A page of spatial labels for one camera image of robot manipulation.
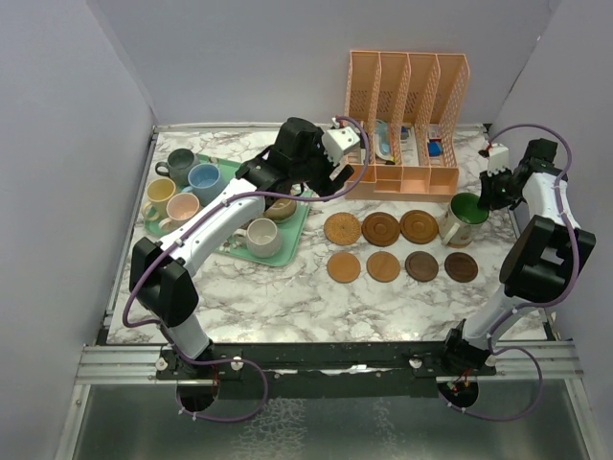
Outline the green floral mug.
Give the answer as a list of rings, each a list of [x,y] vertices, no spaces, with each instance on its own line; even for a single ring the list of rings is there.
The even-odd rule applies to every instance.
[[[452,197],[439,221],[443,245],[463,248],[472,243],[489,217],[488,208],[481,208],[478,203],[479,197],[473,193],[459,193]]]

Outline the woven rattan coaster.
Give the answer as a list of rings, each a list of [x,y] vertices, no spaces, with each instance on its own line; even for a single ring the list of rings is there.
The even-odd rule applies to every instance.
[[[350,245],[359,240],[361,224],[358,218],[351,213],[335,213],[327,218],[324,232],[330,242]]]

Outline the grooved brown wooden coaster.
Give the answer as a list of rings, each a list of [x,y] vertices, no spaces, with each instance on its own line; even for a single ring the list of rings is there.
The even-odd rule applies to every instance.
[[[400,235],[398,220],[383,212],[371,213],[361,225],[362,235],[367,242],[379,247],[390,246]]]

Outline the dark walnut coaster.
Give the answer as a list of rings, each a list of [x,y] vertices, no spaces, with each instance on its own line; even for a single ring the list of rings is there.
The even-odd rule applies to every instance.
[[[418,282],[430,282],[439,273],[437,260],[425,251],[414,251],[405,260],[407,273]]]
[[[473,281],[479,272],[476,261],[463,252],[449,254],[444,261],[444,269],[452,280],[459,283]]]

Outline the light orange wooden coaster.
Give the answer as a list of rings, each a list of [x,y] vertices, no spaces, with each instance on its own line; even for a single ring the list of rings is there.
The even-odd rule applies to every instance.
[[[329,258],[327,271],[332,280],[346,284],[358,278],[361,272],[361,264],[352,253],[342,251]]]

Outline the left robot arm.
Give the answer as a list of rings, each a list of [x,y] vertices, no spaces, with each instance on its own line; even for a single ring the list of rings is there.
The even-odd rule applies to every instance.
[[[243,162],[224,190],[178,229],[154,242],[141,238],[132,249],[128,297],[152,313],[150,323],[168,335],[181,351],[178,366],[197,379],[211,369],[212,341],[195,315],[198,294],[193,275],[206,259],[251,219],[280,198],[291,198],[297,184],[313,192],[311,201],[328,201],[347,193],[353,174],[342,162],[366,148],[363,126],[338,116],[323,130],[296,117],[280,127],[275,142]]]

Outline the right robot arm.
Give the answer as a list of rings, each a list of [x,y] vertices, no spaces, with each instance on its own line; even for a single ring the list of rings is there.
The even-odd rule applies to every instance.
[[[479,207],[493,211],[525,202],[531,219],[502,263],[499,288],[447,334],[440,363],[449,374],[482,368],[522,316],[564,300],[596,245],[595,235],[581,229],[570,211],[567,171],[556,167],[556,150],[556,142],[534,139],[516,168],[501,144],[479,152],[488,161],[480,174]]]

